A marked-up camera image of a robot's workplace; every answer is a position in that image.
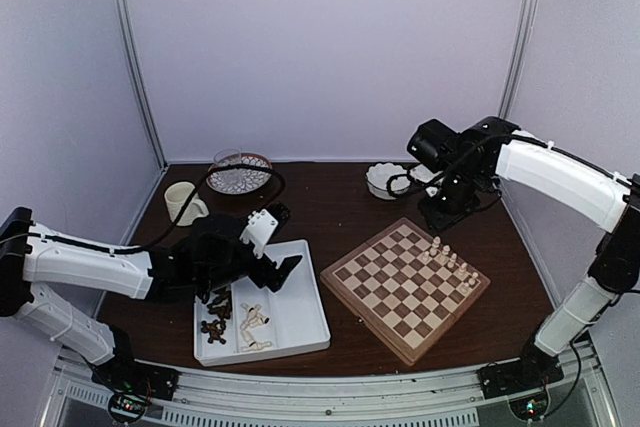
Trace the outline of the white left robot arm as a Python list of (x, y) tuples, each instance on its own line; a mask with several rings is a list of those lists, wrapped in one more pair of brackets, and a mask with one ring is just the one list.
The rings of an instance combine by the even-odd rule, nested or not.
[(16, 208), (1, 226), (1, 314), (23, 319), (76, 351), (123, 391), (144, 380), (128, 335), (88, 318), (50, 289), (73, 284), (151, 303), (208, 302), (216, 289), (249, 278), (278, 292), (300, 255), (272, 260), (265, 249), (289, 215), (276, 204), (246, 220), (226, 214), (196, 219), (171, 247), (125, 247), (64, 237)]

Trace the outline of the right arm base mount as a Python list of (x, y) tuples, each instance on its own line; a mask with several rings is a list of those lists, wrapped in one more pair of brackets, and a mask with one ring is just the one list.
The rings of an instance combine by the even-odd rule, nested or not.
[(564, 379), (564, 373), (560, 366), (553, 366), (543, 374), (533, 374), (527, 377), (522, 372), (520, 361), (503, 364), (491, 363), (480, 368), (477, 374), (486, 400), (542, 389), (545, 385)]

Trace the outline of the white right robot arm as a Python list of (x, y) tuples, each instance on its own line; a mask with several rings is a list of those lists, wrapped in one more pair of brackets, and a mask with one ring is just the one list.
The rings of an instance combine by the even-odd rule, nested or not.
[(535, 387), (551, 359), (593, 326), (639, 281), (639, 178), (608, 171), (520, 126), (486, 117), (456, 131), (432, 119), (411, 136), (408, 153), (433, 173), (420, 210), (443, 231), (480, 212), (479, 196), (505, 182), (529, 246), (541, 250), (545, 279), (574, 280), (513, 366), (519, 387)]

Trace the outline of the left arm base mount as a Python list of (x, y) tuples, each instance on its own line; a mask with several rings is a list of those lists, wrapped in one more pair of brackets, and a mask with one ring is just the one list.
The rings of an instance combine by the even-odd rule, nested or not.
[(125, 394), (141, 400), (171, 401), (177, 388), (179, 372), (175, 369), (151, 364), (134, 363), (132, 366), (89, 365), (92, 381), (116, 394)]

